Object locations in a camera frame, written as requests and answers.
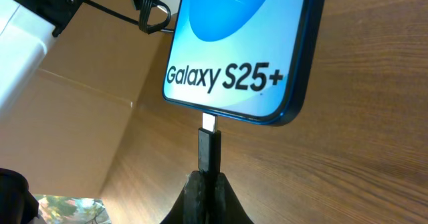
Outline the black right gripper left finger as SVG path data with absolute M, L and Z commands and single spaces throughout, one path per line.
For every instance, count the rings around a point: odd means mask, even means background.
M 204 224 L 207 218 L 206 190 L 203 174 L 193 171 L 160 224 Z

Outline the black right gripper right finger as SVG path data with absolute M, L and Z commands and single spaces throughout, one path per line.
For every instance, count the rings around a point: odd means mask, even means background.
M 210 215 L 214 224 L 253 224 L 223 173 L 217 175 Z

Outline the blue Galaxy smartphone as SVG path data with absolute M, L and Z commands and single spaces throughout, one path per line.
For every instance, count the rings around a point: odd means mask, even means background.
M 181 0 L 166 101 L 281 126 L 302 109 L 324 0 Z

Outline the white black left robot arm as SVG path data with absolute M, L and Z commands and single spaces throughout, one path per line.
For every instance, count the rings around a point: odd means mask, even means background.
M 84 0 L 1 0 L 1 119 Z

